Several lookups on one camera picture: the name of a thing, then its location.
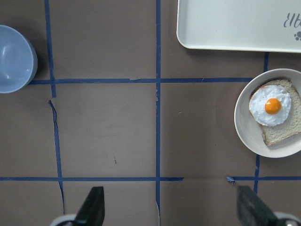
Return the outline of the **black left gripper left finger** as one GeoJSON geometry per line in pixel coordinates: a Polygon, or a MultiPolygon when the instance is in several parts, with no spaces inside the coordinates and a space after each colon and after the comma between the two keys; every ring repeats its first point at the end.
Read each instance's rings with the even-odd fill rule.
{"type": "Polygon", "coordinates": [[[102,186],[92,187],[74,223],[76,226],[102,226],[105,217],[104,189],[102,186]]]}

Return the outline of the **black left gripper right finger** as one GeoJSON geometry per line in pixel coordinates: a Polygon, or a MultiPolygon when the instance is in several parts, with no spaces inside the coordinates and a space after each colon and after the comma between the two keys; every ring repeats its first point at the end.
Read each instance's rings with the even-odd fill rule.
{"type": "Polygon", "coordinates": [[[237,188],[237,216],[242,226],[276,226],[278,218],[248,186],[237,188]]]}

